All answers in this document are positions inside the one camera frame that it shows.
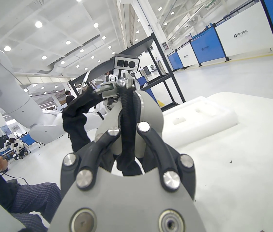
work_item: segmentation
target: cable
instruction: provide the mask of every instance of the cable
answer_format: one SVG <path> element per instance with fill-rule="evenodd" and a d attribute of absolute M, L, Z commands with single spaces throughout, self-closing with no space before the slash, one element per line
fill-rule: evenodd
<path fill-rule="evenodd" d="M 6 172 L 3 173 L 2 175 L 7 175 L 7 176 L 9 176 L 11 178 L 14 178 L 14 179 L 23 179 L 26 182 L 26 184 L 30 186 L 30 184 L 28 184 L 27 181 L 25 180 L 25 178 L 23 178 L 23 177 L 13 177 L 13 176 L 10 176 L 10 175 L 6 174 Z"/>

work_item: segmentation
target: white partition panel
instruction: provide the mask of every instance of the white partition panel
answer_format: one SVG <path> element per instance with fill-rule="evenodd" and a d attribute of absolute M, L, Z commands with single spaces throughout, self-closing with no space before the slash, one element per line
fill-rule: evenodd
<path fill-rule="evenodd" d="M 227 56 L 273 47 L 273 35 L 261 3 L 216 27 Z"/>
<path fill-rule="evenodd" d="M 190 43 L 177 50 L 177 54 L 182 61 L 183 67 L 198 64 L 198 60 Z"/>

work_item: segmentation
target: person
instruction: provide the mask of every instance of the person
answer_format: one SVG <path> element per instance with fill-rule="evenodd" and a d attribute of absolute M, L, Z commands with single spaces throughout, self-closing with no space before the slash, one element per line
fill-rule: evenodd
<path fill-rule="evenodd" d="M 8 141 L 11 143 L 11 149 L 16 152 L 20 159 L 22 159 L 25 154 L 28 155 L 25 144 L 20 139 L 11 137 Z"/>
<path fill-rule="evenodd" d="M 7 167 L 7 160 L 0 155 L 0 171 L 7 170 Z M 19 185 L 6 182 L 0 175 L 0 205 L 34 232 L 46 232 L 47 228 L 38 214 L 30 212 L 40 212 L 50 223 L 61 199 L 60 189 L 55 183 Z"/>
<path fill-rule="evenodd" d="M 71 92 L 69 90 L 66 91 L 66 103 L 67 105 L 72 102 L 72 100 L 75 99 L 74 96 L 71 96 Z"/>

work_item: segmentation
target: white robot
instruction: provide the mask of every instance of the white robot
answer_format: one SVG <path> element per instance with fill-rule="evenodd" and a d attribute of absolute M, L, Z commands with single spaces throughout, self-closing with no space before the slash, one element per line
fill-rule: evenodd
<path fill-rule="evenodd" d="M 30 129 L 30 136 L 49 143 L 64 134 L 61 113 L 42 111 L 28 93 L 17 84 L 9 58 L 0 50 L 0 107 Z"/>

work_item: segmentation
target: white table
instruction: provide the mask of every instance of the white table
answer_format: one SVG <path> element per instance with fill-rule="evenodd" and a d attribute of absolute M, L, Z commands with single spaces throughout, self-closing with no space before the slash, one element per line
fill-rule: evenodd
<path fill-rule="evenodd" d="M 233 108 L 240 123 L 177 149 L 195 161 L 195 205 L 207 232 L 273 231 L 273 99 L 209 99 Z"/>

